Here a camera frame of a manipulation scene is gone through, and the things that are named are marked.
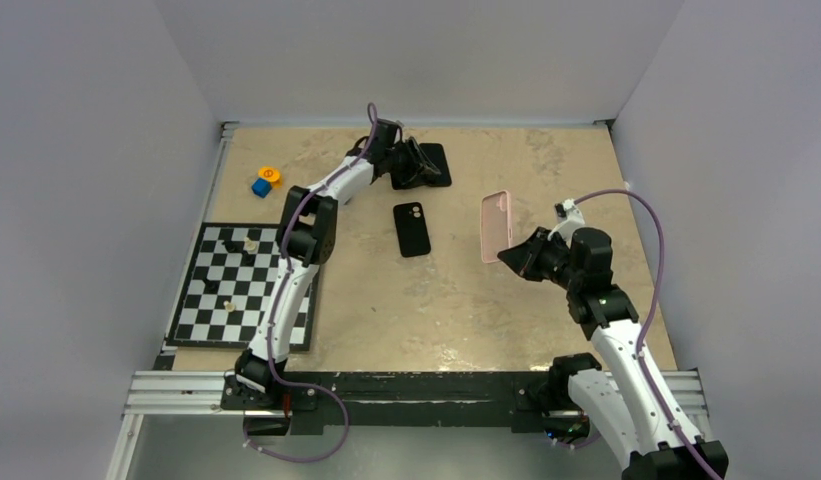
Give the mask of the phone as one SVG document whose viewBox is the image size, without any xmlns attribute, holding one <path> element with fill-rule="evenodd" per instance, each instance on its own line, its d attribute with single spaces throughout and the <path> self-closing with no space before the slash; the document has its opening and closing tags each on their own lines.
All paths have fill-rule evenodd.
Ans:
<svg viewBox="0 0 821 480">
<path fill-rule="evenodd" d="M 440 143 L 412 141 L 406 148 L 407 165 L 397 180 L 397 189 L 421 186 L 450 187 L 452 178 L 445 148 Z"/>
</svg>

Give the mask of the pink phone case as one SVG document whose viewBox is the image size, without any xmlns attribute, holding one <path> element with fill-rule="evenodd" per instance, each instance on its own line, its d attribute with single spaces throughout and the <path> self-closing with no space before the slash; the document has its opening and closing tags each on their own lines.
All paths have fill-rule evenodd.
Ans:
<svg viewBox="0 0 821 480">
<path fill-rule="evenodd" d="M 485 196 L 480 204 L 481 259 L 498 261 L 498 254 L 512 246 L 511 202 L 507 190 Z"/>
</svg>

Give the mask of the black phone case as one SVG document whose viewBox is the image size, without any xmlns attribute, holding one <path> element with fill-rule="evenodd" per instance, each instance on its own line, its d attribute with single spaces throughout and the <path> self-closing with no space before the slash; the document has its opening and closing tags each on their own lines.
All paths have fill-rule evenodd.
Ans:
<svg viewBox="0 0 821 480">
<path fill-rule="evenodd" d="M 431 252 L 425 212 L 420 202 L 395 205 L 393 219 L 402 257 L 424 256 Z"/>
</svg>

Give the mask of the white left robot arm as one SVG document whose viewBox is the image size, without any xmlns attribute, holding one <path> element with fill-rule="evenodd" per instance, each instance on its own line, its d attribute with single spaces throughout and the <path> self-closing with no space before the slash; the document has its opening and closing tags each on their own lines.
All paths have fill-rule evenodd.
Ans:
<svg viewBox="0 0 821 480">
<path fill-rule="evenodd" d="M 283 399 L 292 327 L 306 291 L 332 255 L 340 207 L 384 175 L 395 190 L 452 183 L 442 145 L 405 138 L 400 122 L 377 119 L 325 178 L 288 190 L 276 236 L 280 260 L 269 307 L 234 366 L 235 384 L 245 388 L 258 408 L 273 408 Z"/>
</svg>

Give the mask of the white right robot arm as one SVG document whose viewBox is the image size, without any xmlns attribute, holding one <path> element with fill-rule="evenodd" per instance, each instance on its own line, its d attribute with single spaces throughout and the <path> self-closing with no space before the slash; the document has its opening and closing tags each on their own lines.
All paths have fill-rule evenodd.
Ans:
<svg viewBox="0 0 821 480">
<path fill-rule="evenodd" d="M 729 459 L 689 419 L 647 349 L 629 296 L 613 281 L 611 237 L 592 227 L 570 238 L 538 228 L 498 253 L 519 277 L 566 292 L 593 354 L 557 357 L 546 390 L 576 405 L 610 447 L 624 479 L 722 479 Z"/>
</svg>

